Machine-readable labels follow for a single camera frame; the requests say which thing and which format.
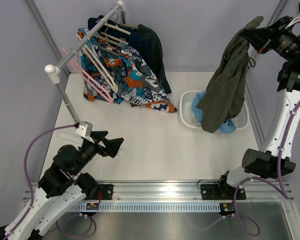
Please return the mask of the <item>patterned colourful shorts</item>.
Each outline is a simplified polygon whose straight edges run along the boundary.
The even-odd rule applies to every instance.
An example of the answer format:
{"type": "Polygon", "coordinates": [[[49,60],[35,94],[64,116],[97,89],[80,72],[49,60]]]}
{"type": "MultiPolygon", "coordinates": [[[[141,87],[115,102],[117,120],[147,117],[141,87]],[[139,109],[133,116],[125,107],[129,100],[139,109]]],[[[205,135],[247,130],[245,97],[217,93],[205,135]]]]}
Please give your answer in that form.
{"type": "MultiPolygon", "coordinates": [[[[95,46],[117,53],[114,55],[101,50],[100,58],[118,86],[116,104],[127,101],[132,107],[141,106],[165,113],[177,112],[158,78],[136,49],[129,45],[117,46],[95,36],[90,40],[95,46]]],[[[89,74],[102,84],[107,84],[89,59],[86,65],[89,74]]]]}

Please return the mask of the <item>olive green shorts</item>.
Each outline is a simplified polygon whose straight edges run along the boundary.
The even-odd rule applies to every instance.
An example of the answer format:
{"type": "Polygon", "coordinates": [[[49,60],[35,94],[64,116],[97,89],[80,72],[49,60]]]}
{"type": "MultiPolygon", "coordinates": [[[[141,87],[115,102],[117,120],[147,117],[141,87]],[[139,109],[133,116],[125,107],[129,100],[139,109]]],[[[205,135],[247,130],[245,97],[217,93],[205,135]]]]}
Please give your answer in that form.
{"type": "Polygon", "coordinates": [[[240,112],[245,102],[246,76],[249,64],[255,64],[248,54],[250,44],[243,33],[245,30],[256,29],[263,20],[263,16],[253,18],[232,37],[223,51],[219,67],[205,89],[210,92],[213,90],[234,92],[232,105],[239,104],[239,101],[243,102],[242,106],[239,107],[240,112]]]}

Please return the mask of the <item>pink hanger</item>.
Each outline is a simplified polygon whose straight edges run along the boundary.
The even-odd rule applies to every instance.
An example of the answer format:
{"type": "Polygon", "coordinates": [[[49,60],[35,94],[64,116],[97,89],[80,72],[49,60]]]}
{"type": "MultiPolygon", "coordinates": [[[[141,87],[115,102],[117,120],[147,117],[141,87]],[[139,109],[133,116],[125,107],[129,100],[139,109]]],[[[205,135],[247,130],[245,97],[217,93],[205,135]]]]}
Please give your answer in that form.
{"type": "Polygon", "coordinates": [[[75,60],[70,61],[70,65],[77,71],[77,73],[83,78],[86,83],[83,95],[91,102],[95,100],[95,97],[101,97],[108,103],[115,103],[117,101],[116,93],[110,88],[108,83],[102,77],[102,80],[106,82],[106,85],[101,83],[100,80],[96,80],[87,70],[83,69],[75,60]]]}

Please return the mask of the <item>light blue shorts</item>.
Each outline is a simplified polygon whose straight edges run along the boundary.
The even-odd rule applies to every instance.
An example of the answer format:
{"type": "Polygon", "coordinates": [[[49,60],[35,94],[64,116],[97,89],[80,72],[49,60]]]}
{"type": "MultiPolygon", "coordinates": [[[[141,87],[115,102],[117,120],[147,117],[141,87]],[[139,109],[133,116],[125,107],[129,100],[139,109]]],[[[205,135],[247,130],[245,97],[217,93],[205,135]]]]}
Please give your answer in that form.
{"type": "Polygon", "coordinates": [[[233,104],[234,92],[227,90],[199,91],[194,95],[191,103],[191,111],[196,123],[205,132],[213,134],[219,131],[223,134],[231,134],[237,127],[233,118],[240,113],[239,107],[243,105],[233,104]]]}

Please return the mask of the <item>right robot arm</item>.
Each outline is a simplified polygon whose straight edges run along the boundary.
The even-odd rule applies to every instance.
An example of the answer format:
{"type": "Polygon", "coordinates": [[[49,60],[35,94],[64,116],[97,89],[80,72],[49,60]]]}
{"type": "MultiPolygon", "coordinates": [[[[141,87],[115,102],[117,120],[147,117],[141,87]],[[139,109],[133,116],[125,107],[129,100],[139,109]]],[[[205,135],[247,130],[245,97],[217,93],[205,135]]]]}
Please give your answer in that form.
{"type": "Polygon", "coordinates": [[[248,181],[266,183],[269,178],[278,179],[277,191],[288,198],[283,176],[296,167],[291,161],[292,143],[300,121],[300,34],[293,33],[296,24],[300,24],[300,16],[284,16],[268,27],[243,31],[259,54],[273,50],[286,61],[277,77],[277,109],[267,138],[260,149],[246,150],[241,166],[221,175],[216,192],[223,199],[237,194],[248,181]]]}

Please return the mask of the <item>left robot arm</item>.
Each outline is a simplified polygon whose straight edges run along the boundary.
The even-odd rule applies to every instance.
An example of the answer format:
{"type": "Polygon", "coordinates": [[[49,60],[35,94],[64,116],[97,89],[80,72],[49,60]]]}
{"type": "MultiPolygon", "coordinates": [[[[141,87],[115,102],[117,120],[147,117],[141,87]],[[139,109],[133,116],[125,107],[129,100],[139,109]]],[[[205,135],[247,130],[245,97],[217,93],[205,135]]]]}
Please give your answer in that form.
{"type": "Polygon", "coordinates": [[[82,170],[96,155],[114,158],[118,154],[124,138],[107,139],[107,135],[107,131],[93,131],[80,147],[62,146],[26,207],[13,222],[0,227],[0,240],[40,240],[74,205],[101,197],[97,181],[82,170]]]}

